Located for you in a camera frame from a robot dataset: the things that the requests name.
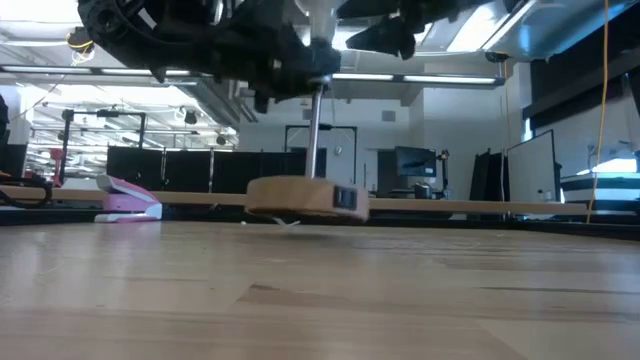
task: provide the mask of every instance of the wooden plank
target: wooden plank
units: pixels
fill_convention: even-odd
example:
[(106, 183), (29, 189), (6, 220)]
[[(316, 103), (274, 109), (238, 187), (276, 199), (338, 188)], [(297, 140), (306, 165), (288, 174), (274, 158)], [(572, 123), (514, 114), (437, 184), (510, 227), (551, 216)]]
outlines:
[[(42, 190), (0, 186), (7, 195), (22, 200), (42, 198)], [(163, 204), (244, 206), (242, 194), (203, 194), (157, 191), (153, 193)], [(93, 190), (55, 189), (54, 200), (102, 201), (104, 193)], [(465, 214), (557, 214), (586, 215), (584, 204), (501, 203), (490, 201), (428, 201), (415, 199), (370, 199), (371, 210), (437, 211)]]
[(428, 201), (415, 199), (371, 199), (371, 210), (442, 211), (466, 214), (557, 214), (586, 215), (584, 204), (512, 203), (491, 201)]

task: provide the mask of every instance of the wooden puck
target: wooden puck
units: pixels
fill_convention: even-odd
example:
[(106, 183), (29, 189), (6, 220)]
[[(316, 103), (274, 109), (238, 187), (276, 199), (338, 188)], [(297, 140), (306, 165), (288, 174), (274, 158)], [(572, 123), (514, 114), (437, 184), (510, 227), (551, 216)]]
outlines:
[(365, 189), (336, 185), (325, 179), (266, 177), (249, 183), (245, 211), (272, 216), (300, 214), (367, 221), (369, 195)]

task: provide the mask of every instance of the monitor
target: monitor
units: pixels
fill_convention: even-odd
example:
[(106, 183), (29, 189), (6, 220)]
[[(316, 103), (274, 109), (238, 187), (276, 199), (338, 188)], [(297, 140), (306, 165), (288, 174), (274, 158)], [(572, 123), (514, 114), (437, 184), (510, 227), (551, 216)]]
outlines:
[(398, 146), (395, 153), (398, 176), (428, 178), (438, 176), (435, 150)]

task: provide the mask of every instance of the pink stapler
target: pink stapler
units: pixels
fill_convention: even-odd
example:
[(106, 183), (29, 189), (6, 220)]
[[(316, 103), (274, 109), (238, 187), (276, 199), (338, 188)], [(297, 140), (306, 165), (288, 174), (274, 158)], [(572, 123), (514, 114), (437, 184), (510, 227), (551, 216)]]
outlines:
[(125, 223), (162, 219), (162, 204), (145, 189), (106, 175), (98, 176), (97, 183), (102, 191), (108, 193), (102, 201), (102, 209), (121, 213), (98, 215), (95, 222)]

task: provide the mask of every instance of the wooden surface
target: wooden surface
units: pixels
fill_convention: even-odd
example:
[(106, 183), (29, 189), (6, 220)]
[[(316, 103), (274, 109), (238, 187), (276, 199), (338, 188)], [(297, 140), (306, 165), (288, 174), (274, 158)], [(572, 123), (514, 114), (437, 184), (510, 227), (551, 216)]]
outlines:
[(336, 184), (325, 179), (303, 176), (271, 176), (255, 179), (247, 187), (245, 209), (252, 214), (278, 215), (294, 212), (312, 216), (342, 216), (365, 222), (369, 219), (369, 193), (355, 192), (355, 206), (340, 208), (334, 204)]
[(0, 228), (0, 359), (638, 359), (638, 243), (526, 232)]
[[(0, 190), (16, 199), (41, 199), (43, 191), (38, 189), (0, 186)], [(245, 195), (237, 194), (202, 194), (162, 192), (153, 193), (163, 204), (193, 204), (193, 205), (236, 205), (244, 206)], [(55, 189), (54, 200), (66, 201), (102, 201), (104, 193), (90, 190)], [(546, 203), (501, 203), (489, 201), (426, 201), (415, 199), (370, 199), (371, 210), (412, 210), (438, 211), (456, 213), (489, 213), (505, 214), (556, 214), (556, 215), (586, 215), (584, 204), (546, 204)]]

